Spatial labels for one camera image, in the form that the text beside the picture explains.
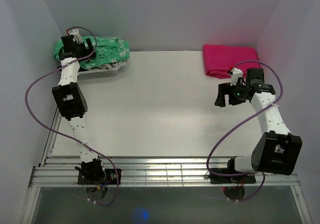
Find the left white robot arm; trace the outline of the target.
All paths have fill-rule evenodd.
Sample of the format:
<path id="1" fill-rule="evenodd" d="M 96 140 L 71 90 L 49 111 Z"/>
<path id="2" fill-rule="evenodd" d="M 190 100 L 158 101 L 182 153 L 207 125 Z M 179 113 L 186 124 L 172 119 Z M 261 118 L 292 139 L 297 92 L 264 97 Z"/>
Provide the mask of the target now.
<path id="1" fill-rule="evenodd" d="M 106 179 L 106 171 L 99 155 L 86 147 L 90 143 L 85 128 L 88 105 L 78 85 L 79 59 L 87 60 L 95 55 L 94 48 L 91 40 L 83 40 L 77 29 L 69 31 L 61 41 L 63 47 L 58 53 L 61 76 L 58 85 L 52 88 L 52 94 L 61 116 L 68 121 L 73 137 L 77 139 L 81 164 L 76 170 L 90 183 L 100 184 Z"/>

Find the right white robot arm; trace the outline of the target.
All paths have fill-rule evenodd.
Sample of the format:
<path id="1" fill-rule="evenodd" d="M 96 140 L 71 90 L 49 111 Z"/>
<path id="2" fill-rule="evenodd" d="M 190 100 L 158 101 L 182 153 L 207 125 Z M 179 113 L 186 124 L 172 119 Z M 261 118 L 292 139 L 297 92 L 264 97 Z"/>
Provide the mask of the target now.
<path id="1" fill-rule="evenodd" d="M 218 175 L 226 176 L 231 182 L 256 172 L 291 175 L 303 142 L 285 125 L 276 92 L 272 85 L 265 83 L 263 69 L 250 68 L 245 78 L 239 68 L 233 68 L 228 74 L 231 80 L 219 84 L 215 106 L 235 106 L 249 101 L 256 111 L 262 137 L 249 155 L 232 157 Z"/>

